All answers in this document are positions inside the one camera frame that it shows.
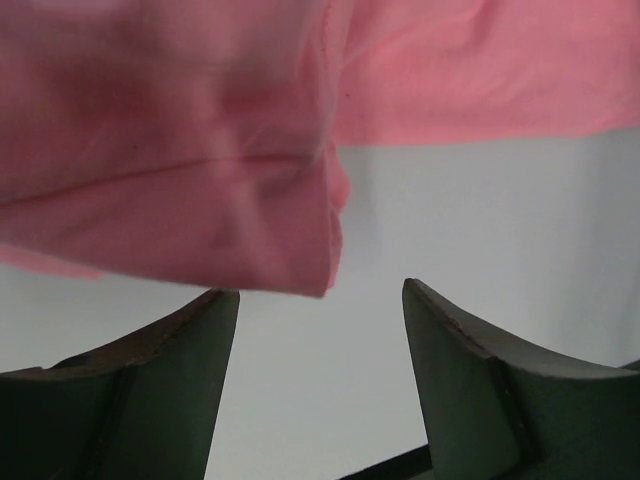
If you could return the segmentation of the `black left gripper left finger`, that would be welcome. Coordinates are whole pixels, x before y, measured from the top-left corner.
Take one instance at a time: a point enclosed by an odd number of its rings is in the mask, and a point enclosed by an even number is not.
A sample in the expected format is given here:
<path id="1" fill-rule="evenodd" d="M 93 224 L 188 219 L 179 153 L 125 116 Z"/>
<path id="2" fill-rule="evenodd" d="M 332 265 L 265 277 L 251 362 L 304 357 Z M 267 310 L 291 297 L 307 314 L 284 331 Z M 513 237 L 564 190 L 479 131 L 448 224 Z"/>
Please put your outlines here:
<path id="1" fill-rule="evenodd" d="M 1 376 L 5 479 L 201 479 L 240 296 L 180 310 L 50 368 Z"/>

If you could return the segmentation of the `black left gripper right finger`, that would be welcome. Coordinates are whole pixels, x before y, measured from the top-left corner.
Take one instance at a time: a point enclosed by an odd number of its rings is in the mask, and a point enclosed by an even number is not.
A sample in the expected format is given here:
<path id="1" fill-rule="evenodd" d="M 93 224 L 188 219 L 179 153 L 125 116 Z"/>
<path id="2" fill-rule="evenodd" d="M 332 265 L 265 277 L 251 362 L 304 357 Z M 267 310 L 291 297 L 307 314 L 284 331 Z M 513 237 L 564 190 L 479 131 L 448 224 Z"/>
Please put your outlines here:
<path id="1" fill-rule="evenodd" d="M 637 363 L 543 348 L 416 279 L 402 301 L 435 478 L 638 478 Z"/>

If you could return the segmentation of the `pink t shirt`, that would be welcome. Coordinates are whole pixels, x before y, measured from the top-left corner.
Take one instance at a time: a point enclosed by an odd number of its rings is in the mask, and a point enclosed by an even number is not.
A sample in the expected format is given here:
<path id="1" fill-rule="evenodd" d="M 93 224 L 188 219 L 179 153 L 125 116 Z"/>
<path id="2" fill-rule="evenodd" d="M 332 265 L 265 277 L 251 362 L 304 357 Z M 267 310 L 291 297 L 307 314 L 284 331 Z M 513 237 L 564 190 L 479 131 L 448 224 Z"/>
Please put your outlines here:
<path id="1" fill-rule="evenodd" d="M 638 122 L 635 1 L 5 1 L 1 260 L 320 297 L 338 148 Z"/>

